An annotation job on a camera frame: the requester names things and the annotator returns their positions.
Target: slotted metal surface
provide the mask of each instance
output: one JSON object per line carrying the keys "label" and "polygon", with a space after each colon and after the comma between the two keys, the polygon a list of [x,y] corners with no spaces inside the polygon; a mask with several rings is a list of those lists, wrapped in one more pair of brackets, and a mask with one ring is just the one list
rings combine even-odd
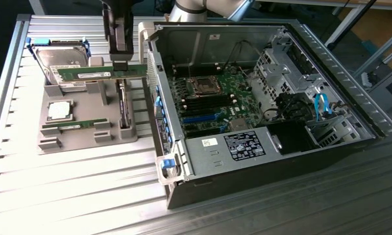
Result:
{"label": "slotted metal surface", "polygon": [[[137,17],[134,25],[143,20],[161,19]],[[18,37],[86,36],[91,54],[109,62],[99,17],[25,23]],[[325,170],[167,211],[146,111],[135,113],[137,142],[35,154],[43,75],[27,51],[19,55],[1,88],[0,234],[392,234],[392,135]],[[145,109],[142,90],[133,98],[133,109]]]}

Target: cpu socket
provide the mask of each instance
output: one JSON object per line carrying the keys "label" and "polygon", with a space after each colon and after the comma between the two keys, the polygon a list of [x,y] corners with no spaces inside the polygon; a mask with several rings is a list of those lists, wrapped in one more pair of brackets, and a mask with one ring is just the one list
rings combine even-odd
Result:
{"label": "cpu socket", "polygon": [[193,96],[206,96],[221,93],[221,87],[214,76],[191,78]]}

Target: hard drive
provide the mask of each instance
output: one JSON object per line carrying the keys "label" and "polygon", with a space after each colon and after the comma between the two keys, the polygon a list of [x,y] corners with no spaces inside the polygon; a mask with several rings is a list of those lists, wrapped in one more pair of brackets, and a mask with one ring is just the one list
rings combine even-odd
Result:
{"label": "hard drive", "polygon": [[43,71],[47,83],[58,85],[62,92],[85,91],[85,82],[62,83],[58,69],[69,69],[87,66],[90,57],[87,41],[55,41],[35,39],[30,43],[26,39],[27,49]]}

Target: blue cable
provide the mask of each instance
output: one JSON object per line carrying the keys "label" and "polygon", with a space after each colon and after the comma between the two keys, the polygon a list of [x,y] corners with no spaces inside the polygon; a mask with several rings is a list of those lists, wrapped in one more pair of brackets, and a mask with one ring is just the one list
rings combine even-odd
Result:
{"label": "blue cable", "polygon": [[328,105],[328,98],[326,98],[326,95],[324,93],[317,93],[316,96],[314,96],[314,113],[316,113],[316,121],[318,121],[318,117],[320,117],[320,109],[318,109],[318,104],[320,104],[320,97],[322,96],[322,99],[324,99],[324,112],[326,111],[328,114],[332,113],[330,111],[330,108],[329,108],[329,105]]}

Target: white sticker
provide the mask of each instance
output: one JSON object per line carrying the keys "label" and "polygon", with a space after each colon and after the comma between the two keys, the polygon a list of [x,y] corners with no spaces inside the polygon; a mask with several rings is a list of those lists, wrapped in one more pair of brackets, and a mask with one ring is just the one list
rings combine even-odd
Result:
{"label": "white sticker", "polygon": [[59,75],[58,74],[59,69],[71,69],[71,68],[78,68],[78,67],[81,67],[81,66],[79,65],[50,65],[49,66],[53,75]]}
{"label": "white sticker", "polygon": [[209,40],[217,40],[220,38],[220,34],[210,34],[209,35]]}
{"label": "white sticker", "polygon": [[61,126],[58,129],[62,130],[73,130],[73,129],[79,129],[79,125],[71,125],[71,126]]}
{"label": "white sticker", "polygon": [[59,76],[58,69],[71,69],[71,68],[79,68],[79,65],[50,65],[50,72],[53,73],[53,78],[57,81],[57,84],[62,88],[67,87],[85,87],[85,82],[70,82],[70,83],[63,83],[63,80]]}
{"label": "white sticker", "polygon": [[110,72],[90,72],[90,73],[78,73],[78,78],[98,78],[111,76]]}
{"label": "white sticker", "polygon": [[216,138],[201,140],[202,147],[217,145]]}

